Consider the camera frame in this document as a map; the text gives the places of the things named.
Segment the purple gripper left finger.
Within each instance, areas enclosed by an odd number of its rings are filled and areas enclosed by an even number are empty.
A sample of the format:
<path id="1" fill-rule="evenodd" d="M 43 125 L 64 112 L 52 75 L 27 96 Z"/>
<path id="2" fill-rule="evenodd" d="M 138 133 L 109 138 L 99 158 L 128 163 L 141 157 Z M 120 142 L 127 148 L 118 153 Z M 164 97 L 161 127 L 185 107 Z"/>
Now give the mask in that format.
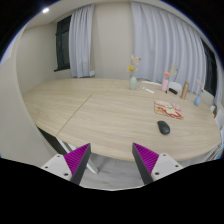
<path id="1" fill-rule="evenodd" d="M 66 155 L 56 154 L 42 169 L 79 185 L 91 155 L 91 144 L 85 144 Z"/>

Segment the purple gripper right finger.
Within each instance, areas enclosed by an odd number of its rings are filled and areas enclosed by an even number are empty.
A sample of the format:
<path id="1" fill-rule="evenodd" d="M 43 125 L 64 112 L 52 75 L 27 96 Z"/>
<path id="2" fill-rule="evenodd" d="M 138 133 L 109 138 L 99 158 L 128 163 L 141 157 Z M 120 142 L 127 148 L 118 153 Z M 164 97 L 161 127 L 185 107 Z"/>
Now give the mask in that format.
<path id="1" fill-rule="evenodd" d="M 132 154 L 145 185 L 182 169 L 167 153 L 157 154 L 137 143 L 132 145 Z"/>

